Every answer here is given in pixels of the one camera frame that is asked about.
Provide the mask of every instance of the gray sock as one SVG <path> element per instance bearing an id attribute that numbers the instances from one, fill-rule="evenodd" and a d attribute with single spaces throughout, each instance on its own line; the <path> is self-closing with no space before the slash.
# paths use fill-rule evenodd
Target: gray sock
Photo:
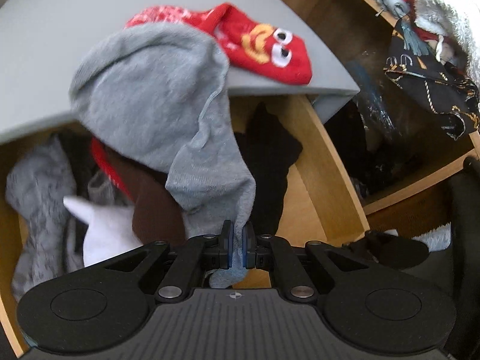
<path id="1" fill-rule="evenodd" d="M 63 206 L 63 197 L 75 192 L 57 135 L 30 150 L 8 174 L 5 200 L 27 221 L 29 230 L 11 281 L 17 301 L 30 288 L 82 267 L 81 255 L 73 255 L 75 221 Z"/>
<path id="2" fill-rule="evenodd" d="M 188 237 L 235 223 L 234 268 L 213 287 L 243 279 L 242 228 L 255 181 L 239 153 L 225 78 L 229 61 L 193 27 L 149 23 L 120 31 L 86 56 L 70 87 L 79 120 L 106 145 L 168 173 L 166 189 L 184 210 Z"/>

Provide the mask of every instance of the red sock with cartoon face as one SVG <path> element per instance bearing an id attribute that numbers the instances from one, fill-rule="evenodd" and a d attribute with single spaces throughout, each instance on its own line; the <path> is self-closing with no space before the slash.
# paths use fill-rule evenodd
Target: red sock with cartoon face
<path id="1" fill-rule="evenodd" d="M 311 64 L 301 38 L 282 28 L 257 23 L 231 4 L 205 12 L 169 5 L 150 7 L 125 27 L 158 21 L 186 23 L 212 35 L 234 66 L 285 84 L 304 85 L 311 80 Z"/>

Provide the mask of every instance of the red sock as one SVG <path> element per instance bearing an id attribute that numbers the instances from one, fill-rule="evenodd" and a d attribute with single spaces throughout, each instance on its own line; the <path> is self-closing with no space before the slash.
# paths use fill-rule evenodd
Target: red sock
<path id="1" fill-rule="evenodd" d="M 126 28 L 169 21 L 186 23 L 216 38 L 232 65 L 286 84 L 303 85 L 311 80 L 311 64 L 303 40 L 287 30 L 257 23 L 231 4 L 205 12 L 162 5 L 143 10 Z"/>
<path id="2" fill-rule="evenodd" d="M 115 185 L 120 191 L 122 191 L 125 195 L 131 198 L 130 193 L 127 190 L 127 187 L 123 183 L 122 179 L 115 171 L 113 166 L 107 160 L 107 153 L 105 153 L 105 147 L 102 142 L 100 142 L 97 138 L 93 137 L 92 142 L 90 144 L 90 152 L 92 153 L 92 157 L 97 163 L 98 167 L 104 171 L 104 173 L 109 177 L 113 185 Z"/>

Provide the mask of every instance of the googly eye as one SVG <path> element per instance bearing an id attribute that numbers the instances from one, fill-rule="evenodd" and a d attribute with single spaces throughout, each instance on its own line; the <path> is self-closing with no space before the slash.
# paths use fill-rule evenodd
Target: googly eye
<path id="1" fill-rule="evenodd" d="M 289 49 L 283 47 L 280 43 L 275 43 L 272 47 L 272 63 L 279 67 L 284 68 L 290 63 L 292 59 L 292 52 Z"/>
<path id="2" fill-rule="evenodd" d="M 281 44 L 289 44 L 293 39 L 293 34 L 290 31 L 277 28 L 273 33 L 273 37 Z"/>

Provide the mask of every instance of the sock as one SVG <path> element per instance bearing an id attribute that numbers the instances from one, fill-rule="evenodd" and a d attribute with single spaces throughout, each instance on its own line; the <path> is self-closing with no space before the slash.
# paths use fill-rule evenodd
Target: sock
<path id="1" fill-rule="evenodd" d="M 33 147 L 9 171 L 5 200 L 28 224 L 28 238 L 11 281 L 17 301 L 30 288 L 68 273 L 65 235 L 72 218 L 62 200 L 75 192 L 58 134 Z"/>
<path id="2" fill-rule="evenodd" d="M 218 43 L 187 25 L 147 23 L 120 31 L 84 58 L 70 87 L 81 123 L 108 147 L 168 174 L 165 188 L 182 208 L 188 238 L 219 234 L 234 222 L 233 267 L 213 287 L 243 279 L 242 229 L 255 181 L 232 131 Z"/>
<path id="3" fill-rule="evenodd" d="M 122 157 L 111 149 L 106 158 L 118 172 L 135 202 L 132 229 L 143 244 L 167 241 L 171 246 L 186 241 L 182 211 L 165 189 L 167 174 L 156 172 Z"/>
<path id="4" fill-rule="evenodd" d="M 235 133 L 238 148 L 256 183 L 250 221 L 255 234 L 272 234 L 278 230 L 287 192 L 289 168 L 302 152 L 302 144 L 258 104 L 247 124 L 246 134 Z"/>
<path id="5" fill-rule="evenodd" d="M 157 5 L 135 15 L 125 27 L 158 21 L 186 23 L 212 35 L 234 66 L 286 84 L 303 85 L 311 80 L 311 64 L 301 38 L 257 23 L 232 4 L 220 4 L 205 12 Z"/>
<path id="6" fill-rule="evenodd" d="M 131 229 L 133 207 L 98 206 L 78 196 L 65 196 L 63 204 L 88 225 L 83 241 L 86 267 L 142 246 Z"/>

